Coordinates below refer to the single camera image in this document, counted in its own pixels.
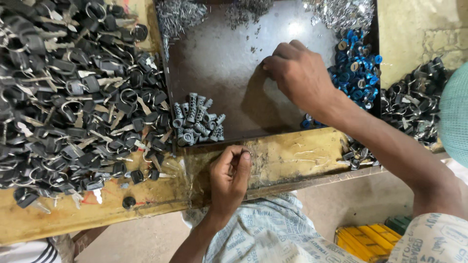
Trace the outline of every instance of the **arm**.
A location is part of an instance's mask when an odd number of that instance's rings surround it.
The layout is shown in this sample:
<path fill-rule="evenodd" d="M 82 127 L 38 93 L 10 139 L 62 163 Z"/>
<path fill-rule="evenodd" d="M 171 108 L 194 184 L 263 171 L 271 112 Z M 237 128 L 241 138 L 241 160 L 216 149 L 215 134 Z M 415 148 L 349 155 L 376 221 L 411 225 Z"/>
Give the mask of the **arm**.
<path fill-rule="evenodd" d="M 353 103 L 331 83 L 320 54 L 301 42 L 281 43 L 263 60 L 278 88 L 299 108 L 365 145 L 414 193 L 413 215 L 439 212 L 463 218 L 459 179 L 413 138 Z"/>
<path fill-rule="evenodd" d="M 202 262 L 211 239 L 226 226 L 241 204 L 247 191 L 251 167 L 249 150 L 242 146 L 229 146 L 211 164 L 212 205 L 169 263 Z"/>

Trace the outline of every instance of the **concrete floor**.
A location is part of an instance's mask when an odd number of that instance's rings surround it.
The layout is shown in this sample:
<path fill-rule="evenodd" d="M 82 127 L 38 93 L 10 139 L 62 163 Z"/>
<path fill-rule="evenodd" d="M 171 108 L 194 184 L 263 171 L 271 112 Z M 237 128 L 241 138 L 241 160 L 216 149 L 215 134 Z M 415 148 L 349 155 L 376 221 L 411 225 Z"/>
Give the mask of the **concrete floor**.
<path fill-rule="evenodd" d="M 298 191 L 302 211 L 333 240 L 338 226 L 410 215 L 413 193 L 386 172 Z M 76 258 L 79 263 L 168 262 L 189 234 L 180 212 L 111 225 Z"/>

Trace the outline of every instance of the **green object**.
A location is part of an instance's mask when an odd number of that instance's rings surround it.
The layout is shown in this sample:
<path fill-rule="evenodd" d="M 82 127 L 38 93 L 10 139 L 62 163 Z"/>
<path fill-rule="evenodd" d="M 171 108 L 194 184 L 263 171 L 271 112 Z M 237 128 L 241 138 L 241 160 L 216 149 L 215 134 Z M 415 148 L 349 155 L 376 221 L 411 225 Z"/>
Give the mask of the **green object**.
<path fill-rule="evenodd" d="M 450 157 L 468 168 L 468 63 L 449 79 L 439 108 L 442 145 Z"/>
<path fill-rule="evenodd" d="M 406 228 L 411 223 L 411 217 L 407 216 L 394 216 L 385 220 L 385 225 L 400 235 L 404 235 Z"/>

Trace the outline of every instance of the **white printed shirt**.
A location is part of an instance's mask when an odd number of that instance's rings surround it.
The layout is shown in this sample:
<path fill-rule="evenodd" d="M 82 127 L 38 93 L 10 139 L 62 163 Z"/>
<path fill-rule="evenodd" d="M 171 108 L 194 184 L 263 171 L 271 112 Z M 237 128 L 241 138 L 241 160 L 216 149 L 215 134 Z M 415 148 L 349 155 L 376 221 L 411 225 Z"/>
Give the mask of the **white printed shirt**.
<path fill-rule="evenodd" d="M 302 203 L 283 193 L 243 202 L 212 239 L 203 262 L 361 263 L 315 231 Z M 208 208 L 183 213 L 196 226 Z M 468 263 L 468 222 L 430 213 L 412 220 L 390 263 Z"/>

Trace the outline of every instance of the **brown metal tray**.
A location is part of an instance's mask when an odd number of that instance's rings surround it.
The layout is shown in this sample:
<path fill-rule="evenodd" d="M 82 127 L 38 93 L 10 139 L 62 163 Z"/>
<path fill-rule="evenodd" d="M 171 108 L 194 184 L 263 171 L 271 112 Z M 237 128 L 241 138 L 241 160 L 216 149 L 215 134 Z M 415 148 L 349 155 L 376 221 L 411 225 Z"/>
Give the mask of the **brown metal tray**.
<path fill-rule="evenodd" d="M 226 115 L 224 142 L 302 130 L 305 113 L 279 91 L 259 64 L 280 42 L 298 39 L 321 54 L 326 67 L 332 66 L 338 43 L 334 31 L 322 23 L 312 26 L 312 13 L 304 12 L 297 0 L 275 1 L 257 24 L 235 30 L 225 16 L 228 4 L 207 7 L 207 19 L 185 30 L 170 45 L 169 61 L 164 61 L 171 106 L 186 102 L 189 92 L 212 98 L 208 112 Z M 378 52 L 377 8 L 367 39 Z M 374 103 L 371 113 L 380 117 L 380 94 Z"/>

